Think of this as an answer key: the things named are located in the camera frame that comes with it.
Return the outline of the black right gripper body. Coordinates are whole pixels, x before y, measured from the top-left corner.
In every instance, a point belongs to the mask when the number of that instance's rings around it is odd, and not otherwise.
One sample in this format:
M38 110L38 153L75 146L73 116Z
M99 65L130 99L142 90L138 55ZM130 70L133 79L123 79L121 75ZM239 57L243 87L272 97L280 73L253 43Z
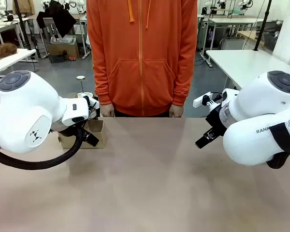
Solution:
M220 120L219 112L221 110L221 106L217 106L215 109L213 109L209 115L206 117L206 121L208 124L212 127L214 127L217 130L218 136L223 136L227 128L223 125L223 123Z

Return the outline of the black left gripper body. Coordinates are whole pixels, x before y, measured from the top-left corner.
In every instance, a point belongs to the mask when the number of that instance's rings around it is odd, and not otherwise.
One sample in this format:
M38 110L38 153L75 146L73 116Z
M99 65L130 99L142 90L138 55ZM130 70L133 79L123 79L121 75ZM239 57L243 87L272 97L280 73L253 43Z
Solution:
M71 126L65 126L60 120L52 123L51 131L57 131L65 137L75 136L78 139L86 139L86 132L83 128L84 122L77 122Z

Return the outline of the person's right hand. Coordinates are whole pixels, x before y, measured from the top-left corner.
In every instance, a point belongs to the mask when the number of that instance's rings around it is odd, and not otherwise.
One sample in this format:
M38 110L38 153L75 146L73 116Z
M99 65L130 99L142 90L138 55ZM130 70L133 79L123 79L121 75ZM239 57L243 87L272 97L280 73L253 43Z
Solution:
M112 104L105 104L100 106L101 114L103 117L114 117L114 107Z

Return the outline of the person's left hand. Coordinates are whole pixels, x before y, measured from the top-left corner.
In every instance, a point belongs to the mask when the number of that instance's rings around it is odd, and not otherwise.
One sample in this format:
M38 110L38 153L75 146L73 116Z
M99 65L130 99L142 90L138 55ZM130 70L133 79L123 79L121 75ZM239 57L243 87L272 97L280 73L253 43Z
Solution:
M184 112L184 106L178 106L172 104L169 109L169 117L180 118Z

